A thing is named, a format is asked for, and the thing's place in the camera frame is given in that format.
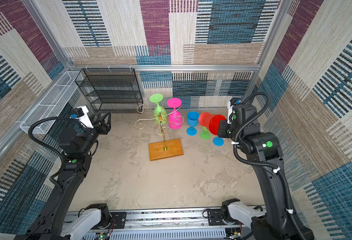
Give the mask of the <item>red wine glass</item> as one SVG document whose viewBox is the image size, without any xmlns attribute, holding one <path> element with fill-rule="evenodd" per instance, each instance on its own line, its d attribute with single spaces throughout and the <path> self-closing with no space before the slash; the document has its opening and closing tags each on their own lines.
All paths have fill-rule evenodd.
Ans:
<svg viewBox="0 0 352 240">
<path fill-rule="evenodd" d="M 202 127 L 207 128 L 207 130 L 213 134 L 213 135 L 218 135 L 219 132 L 219 126 L 221 121 L 225 121 L 226 117 L 223 115 L 214 115 L 210 113 L 201 113 L 199 116 L 199 124 Z"/>
</svg>

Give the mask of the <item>blue wine glass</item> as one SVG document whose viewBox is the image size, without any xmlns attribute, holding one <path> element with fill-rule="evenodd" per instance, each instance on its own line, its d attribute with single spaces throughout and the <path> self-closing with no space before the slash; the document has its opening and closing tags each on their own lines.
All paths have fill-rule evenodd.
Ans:
<svg viewBox="0 0 352 240">
<path fill-rule="evenodd" d="M 222 138 L 219 138 L 219 137 L 215 137 L 213 138 L 213 143 L 215 146 L 223 146 L 224 145 L 224 140 Z"/>
<path fill-rule="evenodd" d="M 196 126 L 199 124 L 200 114 L 196 111 L 191 111 L 187 114 L 187 123 L 189 127 L 186 130 L 186 133 L 189 136 L 195 136 L 197 134 Z"/>
</svg>

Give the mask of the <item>green wine glass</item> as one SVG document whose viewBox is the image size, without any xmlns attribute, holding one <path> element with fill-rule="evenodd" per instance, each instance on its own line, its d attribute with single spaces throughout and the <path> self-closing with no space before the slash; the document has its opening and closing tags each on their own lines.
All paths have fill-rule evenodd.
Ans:
<svg viewBox="0 0 352 240">
<path fill-rule="evenodd" d="M 159 124 L 160 122 L 159 117 L 161 117 L 161 120 L 166 120 L 167 112 L 164 109 L 164 96 L 161 94 L 154 94 L 150 96 L 149 100 L 151 103 L 156 104 L 156 107 L 153 110 L 155 123 Z"/>
<path fill-rule="evenodd" d="M 206 127 L 202 127 L 202 132 L 200 133 L 200 138 L 203 140 L 209 140 L 211 138 L 211 133 Z"/>
</svg>

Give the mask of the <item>pink wine glass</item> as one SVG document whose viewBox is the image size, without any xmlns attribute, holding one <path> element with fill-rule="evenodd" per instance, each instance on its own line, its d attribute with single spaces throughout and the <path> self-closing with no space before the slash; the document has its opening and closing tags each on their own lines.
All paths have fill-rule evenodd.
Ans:
<svg viewBox="0 0 352 240">
<path fill-rule="evenodd" d="M 182 105 L 182 100 L 178 98 L 171 98 L 167 101 L 167 105 L 172 108 L 172 112 L 168 115 L 169 127 L 172 130 L 178 130 L 182 127 L 182 124 L 184 122 L 183 117 L 178 111 L 178 109 Z"/>
</svg>

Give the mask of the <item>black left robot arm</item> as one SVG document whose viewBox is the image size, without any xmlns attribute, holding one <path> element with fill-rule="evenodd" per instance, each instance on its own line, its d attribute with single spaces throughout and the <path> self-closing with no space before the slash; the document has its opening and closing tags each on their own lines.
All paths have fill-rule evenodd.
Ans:
<svg viewBox="0 0 352 240">
<path fill-rule="evenodd" d="M 59 137 L 59 146 L 63 152 L 35 138 L 34 129 L 48 121 L 62 120 L 75 123 L 83 129 L 78 133 L 73 128 L 66 128 Z M 49 117 L 33 123 L 28 130 L 29 138 L 35 143 L 52 150 L 60 160 L 59 170 L 50 177 L 54 184 L 44 208 L 35 222 L 24 235 L 16 235 L 17 240 L 81 240 L 94 226 L 107 227 L 111 215 L 106 204 L 94 204 L 87 207 L 83 214 L 72 222 L 67 229 L 63 224 L 69 206 L 80 184 L 87 176 L 91 162 L 93 145 L 98 145 L 99 135 L 107 135 L 111 130 L 111 112 L 97 114 L 90 127 L 80 121 L 79 117 Z"/>
</svg>

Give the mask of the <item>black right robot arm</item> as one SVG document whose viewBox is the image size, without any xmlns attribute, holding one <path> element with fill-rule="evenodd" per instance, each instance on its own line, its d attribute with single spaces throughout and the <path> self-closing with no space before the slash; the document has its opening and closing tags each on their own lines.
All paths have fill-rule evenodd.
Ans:
<svg viewBox="0 0 352 240">
<path fill-rule="evenodd" d="M 295 209 L 277 136 L 261 132 L 260 113 L 253 105 L 230 104 L 228 112 L 218 135 L 232 139 L 235 158 L 253 167 L 266 212 L 256 213 L 240 200 L 231 199 L 222 203 L 223 218 L 246 225 L 257 240 L 313 240 L 313 231 L 302 223 Z"/>
</svg>

